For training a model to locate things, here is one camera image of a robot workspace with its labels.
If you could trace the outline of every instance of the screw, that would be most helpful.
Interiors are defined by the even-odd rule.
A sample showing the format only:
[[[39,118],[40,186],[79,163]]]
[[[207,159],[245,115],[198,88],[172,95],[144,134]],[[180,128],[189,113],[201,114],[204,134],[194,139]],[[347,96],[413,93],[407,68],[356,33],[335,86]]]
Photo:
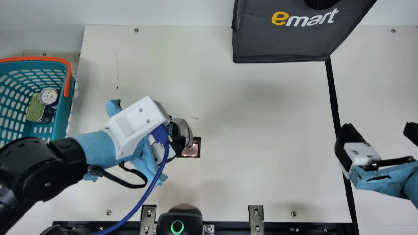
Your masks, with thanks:
[[[206,232],[212,232],[212,227],[210,227],[210,226],[206,226]]]

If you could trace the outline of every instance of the black shopping bag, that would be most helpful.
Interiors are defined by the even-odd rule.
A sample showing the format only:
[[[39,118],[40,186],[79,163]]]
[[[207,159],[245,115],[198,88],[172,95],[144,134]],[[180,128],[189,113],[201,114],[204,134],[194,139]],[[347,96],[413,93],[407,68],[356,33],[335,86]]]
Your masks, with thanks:
[[[324,61],[376,0],[235,0],[235,63]]]

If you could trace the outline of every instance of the tin can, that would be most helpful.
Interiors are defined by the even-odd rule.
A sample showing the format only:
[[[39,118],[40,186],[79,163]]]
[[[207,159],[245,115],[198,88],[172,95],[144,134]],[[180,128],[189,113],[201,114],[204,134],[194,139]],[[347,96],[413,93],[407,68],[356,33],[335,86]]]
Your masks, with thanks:
[[[58,108],[59,92],[51,87],[45,88],[39,94],[39,101],[56,110]]]
[[[40,93],[33,94],[31,102],[29,102],[28,113],[26,119],[28,121],[47,124],[51,121],[54,109],[50,106],[45,106],[39,99]]]

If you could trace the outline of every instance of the teal plastic basket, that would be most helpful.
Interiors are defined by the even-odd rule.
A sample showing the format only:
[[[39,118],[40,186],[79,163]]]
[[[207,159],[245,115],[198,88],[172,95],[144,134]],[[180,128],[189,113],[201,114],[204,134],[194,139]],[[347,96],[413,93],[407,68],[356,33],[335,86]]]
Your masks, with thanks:
[[[69,63],[53,57],[19,57],[0,60],[0,148],[22,137],[45,141],[65,138],[75,79]],[[34,93],[46,87],[60,92],[51,122],[26,120]]]

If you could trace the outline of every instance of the orange basket handle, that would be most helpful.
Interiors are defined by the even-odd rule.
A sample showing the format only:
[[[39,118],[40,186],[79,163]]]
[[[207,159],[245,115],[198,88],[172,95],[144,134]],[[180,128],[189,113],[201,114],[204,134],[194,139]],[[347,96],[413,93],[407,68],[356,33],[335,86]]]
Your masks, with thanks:
[[[71,80],[71,65],[70,63],[63,59],[57,57],[41,57],[41,56],[28,56],[28,57],[13,57],[13,58],[5,58],[0,59],[0,63],[3,62],[15,62],[15,61],[26,61],[26,60],[41,60],[41,61],[53,61],[53,62],[60,62],[67,66],[67,77],[65,78],[65,85],[64,85],[64,97],[68,97],[70,95],[70,80]]]

